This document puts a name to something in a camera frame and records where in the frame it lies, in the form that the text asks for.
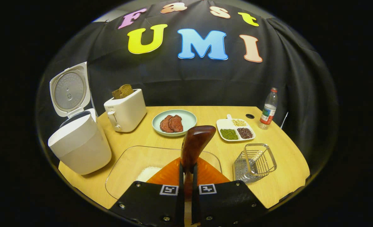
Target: table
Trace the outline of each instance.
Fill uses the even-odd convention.
[[[270,208],[277,204],[279,200],[287,194],[304,186],[306,178],[310,175],[309,166],[300,150],[293,141],[276,125],[271,123],[267,130],[258,127],[261,117],[261,110],[257,107],[236,107],[236,106],[160,106],[147,107],[147,114],[140,124],[132,132],[116,132],[108,120],[107,112],[98,117],[108,143],[112,150],[111,161],[103,168],[87,174],[79,175],[60,162],[59,170],[71,185],[78,188],[86,196],[109,209],[117,201],[110,196],[105,189],[105,181],[110,170],[118,160],[120,155],[127,149],[136,145],[175,148],[180,149],[183,136],[164,137],[152,127],[153,118],[166,110],[184,109],[194,113],[197,117],[196,125],[216,126],[218,119],[227,118],[230,114],[233,118],[244,119],[251,126],[256,134],[253,140],[240,142],[227,142],[221,139],[218,132],[204,149],[218,157],[222,173],[233,180],[233,162],[243,151],[248,143],[266,143],[272,150],[277,164],[277,169],[263,179],[248,184],[250,190],[266,207]],[[254,115],[254,119],[249,119],[246,114]]]

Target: water bottle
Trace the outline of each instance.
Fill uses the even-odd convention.
[[[277,92],[278,90],[276,88],[271,88],[270,93],[266,98],[265,106],[263,107],[263,113],[258,125],[259,128],[266,130],[272,122],[273,115],[275,115],[276,112],[276,106],[278,105]]]

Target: meat slice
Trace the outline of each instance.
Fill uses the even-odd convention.
[[[169,125],[169,120],[173,118],[173,116],[171,115],[168,115],[164,118],[164,120],[162,120],[162,122],[160,122],[160,129],[163,131],[163,132],[174,132],[171,128],[168,127]]]
[[[174,132],[182,132],[184,130],[184,127],[181,123],[182,118],[178,115],[175,115],[173,118],[169,119],[169,128],[173,130]]]

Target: colorful letter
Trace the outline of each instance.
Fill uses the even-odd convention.
[[[133,23],[132,19],[133,19],[133,20],[138,19],[139,16],[140,16],[140,13],[144,13],[144,12],[146,12],[146,11],[147,11],[147,9],[144,8],[144,9],[138,10],[138,11],[136,11],[136,12],[133,12],[133,13],[131,13],[131,14],[128,14],[128,15],[124,16],[124,17],[123,17],[123,22],[122,22],[122,24],[119,26],[118,29],[121,29],[122,27],[126,27],[126,26],[128,26],[128,25],[131,25],[131,24]]]
[[[161,10],[161,13],[171,13],[174,11],[182,11],[185,9],[187,9],[187,7],[185,7],[185,3],[171,3],[164,6]]]
[[[143,54],[157,49],[163,42],[165,27],[167,27],[166,24],[152,26],[150,29],[154,31],[153,41],[147,45],[142,45],[141,43],[142,33],[146,30],[145,28],[140,28],[129,32],[127,34],[129,36],[129,43],[127,44],[129,52],[132,54]]]
[[[260,57],[257,47],[258,39],[247,35],[240,35],[240,38],[244,40],[246,45],[247,53],[244,55],[244,59],[247,61],[262,62],[263,59]]]
[[[227,60],[228,56],[224,50],[224,37],[226,33],[221,31],[210,31],[205,39],[196,32],[194,29],[185,28],[178,30],[182,36],[182,50],[178,54],[181,59],[194,58],[195,54],[192,53],[192,46],[195,48],[199,57],[204,57],[209,47],[211,48],[208,57],[216,60]]]
[[[253,20],[257,20],[255,19],[255,17],[251,17],[248,13],[238,13],[240,14],[241,16],[243,16],[243,20],[245,22],[247,22],[248,24],[252,25],[252,26],[255,26],[255,27],[258,27],[259,24],[253,22]]]
[[[229,19],[231,17],[230,14],[228,14],[228,11],[223,8],[220,8],[217,6],[211,6],[209,7],[209,9],[211,9],[210,12],[217,17],[223,17],[226,19]]]

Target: metal basket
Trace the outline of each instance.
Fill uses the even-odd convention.
[[[256,182],[276,170],[276,162],[267,144],[249,143],[233,164],[234,180]]]

